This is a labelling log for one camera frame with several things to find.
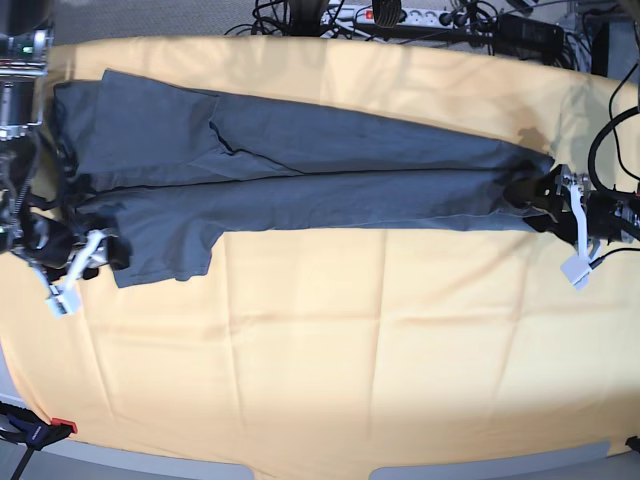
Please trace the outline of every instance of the yellow tablecloth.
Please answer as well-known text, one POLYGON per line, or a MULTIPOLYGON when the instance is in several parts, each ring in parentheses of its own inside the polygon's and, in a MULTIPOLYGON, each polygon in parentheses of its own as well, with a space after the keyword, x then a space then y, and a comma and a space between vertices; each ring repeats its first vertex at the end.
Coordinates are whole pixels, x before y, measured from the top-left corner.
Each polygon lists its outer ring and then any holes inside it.
MULTIPOLYGON (((487 56, 277 38, 58 48, 51 80, 106 68, 502 138, 582 171, 615 88, 487 56)), ((616 108, 634 102, 629 87, 616 108)), ((639 127, 619 129, 636 171, 639 127)), ((599 162, 633 188, 610 139, 599 162)), ((364 480, 607 439, 616 453, 640 433, 640 262, 614 257, 577 293, 560 271, 571 252, 517 232, 226 234, 208 276, 118 290, 105 270, 57 321, 4 255, 2 348, 27 403, 76 421, 78 440, 257 478, 364 480)))

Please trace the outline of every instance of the red clip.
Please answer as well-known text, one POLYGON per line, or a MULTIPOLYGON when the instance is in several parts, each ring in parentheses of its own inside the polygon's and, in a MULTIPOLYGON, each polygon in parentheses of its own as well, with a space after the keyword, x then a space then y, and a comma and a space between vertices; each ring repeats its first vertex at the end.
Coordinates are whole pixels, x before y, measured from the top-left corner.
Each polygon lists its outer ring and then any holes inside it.
POLYGON ((71 427, 71 430, 73 431, 73 433, 78 433, 78 427, 76 426, 76 424, 74 422, 70 422, 69 420, 52 418, 51 425, 54 425, 54 426, 67 425, 68 427, 71 427))

